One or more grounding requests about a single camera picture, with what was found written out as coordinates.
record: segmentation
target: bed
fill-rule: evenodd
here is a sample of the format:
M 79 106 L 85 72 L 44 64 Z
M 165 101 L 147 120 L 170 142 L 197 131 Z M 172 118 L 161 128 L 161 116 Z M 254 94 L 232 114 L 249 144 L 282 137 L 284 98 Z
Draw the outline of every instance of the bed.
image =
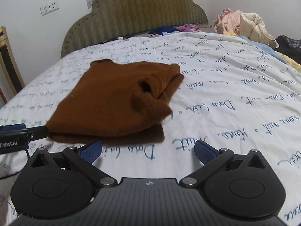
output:
M 173 6 L 172 1 L 175 0 L 169 0 L 171 5 L 166 4 L 167 10 Z M 286 190 L 279 218 L 296 226 L 301 222 L 298 189 L 301 185 L 301 74 L 298 71 L 245 40 L 227 35 L 182 32 L 104 43 L 161 25 L 208 22 L 201 7 L 192 0 L 185 1 L 189 9 L 178 10 L 177 16 L 171 9 L 168 14 L 155 13 L 156 17 L 149 23 L 136 22 L 134 26 L 131 22 L 136 18 L 129 16 L 129 22 L 122 19 L 125 26 L 118 30 L 119 24 L 111 26 L 109 20 L 103 19 L 103 13 L 108 10 L 97 10 L 101 3 L 109 7 L 113 0 L 96 0 L 91 14 L 76 22 L 67 33 L 61 60 L 0 110 L 0 125 L 44 125 L 94 60 L 108 58 L 118 64 L 177 63 L 185 78 L 170 102 L 173 114 L 162 123 L 164 141 L 103 142 L 102 155 L 93 165 L 117 180 L 121 177 L 179 180 L 202 166 L 194 155 L 194 143 L 198 139 L 216 149 L 229 148 L 235 154 L 259 149 Z M 131 2 L 136 12 L 145 10 Z M 47 138 L 31 142 L 29 153 L 38 147 L 61 152 L 69 145 Z M 2 155 L 0 176 L 19 171 L 26 160 L 25 152 Z M 8 225 L 17 217 L 9 196 L 15 179 L 0 180 L 0 225 Z

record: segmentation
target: white wall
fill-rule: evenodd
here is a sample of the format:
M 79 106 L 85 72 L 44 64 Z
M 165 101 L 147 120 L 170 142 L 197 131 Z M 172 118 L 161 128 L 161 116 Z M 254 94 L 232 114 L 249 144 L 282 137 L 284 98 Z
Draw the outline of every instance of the white wall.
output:
M 40 7 L 54 1 L 59 10 L 42 16 Z M 68 29 L 90 11 L 86 0 L 0 0 L 0 25 L 25 84 L 60 59 Z
M 301 0 L 194 0 L 206 12 L 213 24 L 223 9 L 258 13 L 264 20 L 267 31 L 274 37 L 284 34 L 301 39 Z

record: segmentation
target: wall socket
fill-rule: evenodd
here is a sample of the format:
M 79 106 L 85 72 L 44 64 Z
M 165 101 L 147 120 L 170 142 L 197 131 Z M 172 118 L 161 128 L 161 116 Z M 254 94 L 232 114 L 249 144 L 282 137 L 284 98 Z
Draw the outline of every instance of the wall socket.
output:
M 43 6 L 43 7 L 41 7 L 41 14 L 42 14 L 42 16 L 45 15 L 45 14 L 47 14 L 47 13 L 50 13 L 50 7 L 49 7 L 49 4 L 47 4 L 47 5 Z
M 57 10 L 57 9 L 59 9 L 59 6 L 58 6 L 58 1 L 55 1 L 55 2 L 49 3 L 49 7 L 50 7 L 50 12 L 52 12 L 52 11 L 54 11 L 54 10 Z

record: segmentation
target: folded brown sweater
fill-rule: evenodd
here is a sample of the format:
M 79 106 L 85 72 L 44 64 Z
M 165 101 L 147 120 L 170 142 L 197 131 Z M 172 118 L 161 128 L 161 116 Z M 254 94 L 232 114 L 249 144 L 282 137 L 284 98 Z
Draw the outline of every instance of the folded brown sweater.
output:
M 50 136 L 137 133 L 172 113 L 168 102 L 183 78 L 177 64 L 94 61 L 46 126 Z

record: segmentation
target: green headboard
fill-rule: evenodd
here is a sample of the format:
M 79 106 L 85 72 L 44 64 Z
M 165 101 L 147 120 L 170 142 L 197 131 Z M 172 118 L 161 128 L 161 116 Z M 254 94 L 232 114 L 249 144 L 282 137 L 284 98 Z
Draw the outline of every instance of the green headboard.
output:
M 192 0 L 95 0 L 90 14 L 71 26 L 61 57 L 116 37 L 163 25 L 208 23 L 204 10 Z

